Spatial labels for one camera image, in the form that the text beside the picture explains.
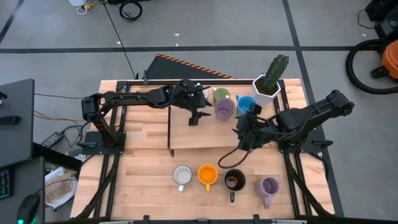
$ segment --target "orange mug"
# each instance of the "orange mug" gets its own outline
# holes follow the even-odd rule
[[[198,170],[198,178],[201,183],[206,185],[206,191],[210,191],[210,184],[214,184],[217,180],[218,172],[215,166],[205,164]]]

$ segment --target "black monitor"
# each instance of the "black monitor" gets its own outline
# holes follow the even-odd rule
[[[0,118],[19,116],[17,125],[0,125],[0,168],[32,157],[34,80],[27,79],[0,86],[7,95],[0,105]]]

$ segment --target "mug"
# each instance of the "mug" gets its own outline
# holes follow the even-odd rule
[[[253,103],[257,104],[257,100],[252,96],[241,96],[239,94],[236,95],[236,101],[238,102],[236,107],[236,116],[244,115],[250,110],[250,106]]]
[[[219,121],[227,121],[235,110],[235,103],[228,97],[217,101],[214,111]]]
[[[184,190],[185,184],[191,181],[192,170],[186,165],[180,165],[173,171],[173,179],[179,185],[178,191]]]
[[[227,89],[224,88],[213,88],[213,101],[214,104],[217,103],[218,100],[223,99],[223,98],[230,98],[231,94]]]
[[[278,180],[273,177],[265,177],[256,181],[254,189],[261,197],[264,208],[271,206],[271,198],[279,193]]]
[[[235,192],[242,190],[246,184],[246,178],[242,171],[230,169],[224,175],[224,185],[229,190],[229,201],[235,201]]]
[[[198,178],[201,183],[206,185],[206,191],[210,191],[210,185],[214,184],[217,180],[218,172],[215,166],[205,164],[198,170]]]

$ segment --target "black mug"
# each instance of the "black mug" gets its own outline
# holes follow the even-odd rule
[[[235,201],[235,192],[242,190],[246,184],[246,178],[242,171],[238,169],[230,169],[224,175],[224,185],[230,191],[229,200]]]

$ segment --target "lavender mug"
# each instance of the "lavender mug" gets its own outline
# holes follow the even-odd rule
[[[264,208],[271,206],[271,198],[279,193],[278,180],[273,177],[265,177],[256,181],[254,189],[261,197]]]

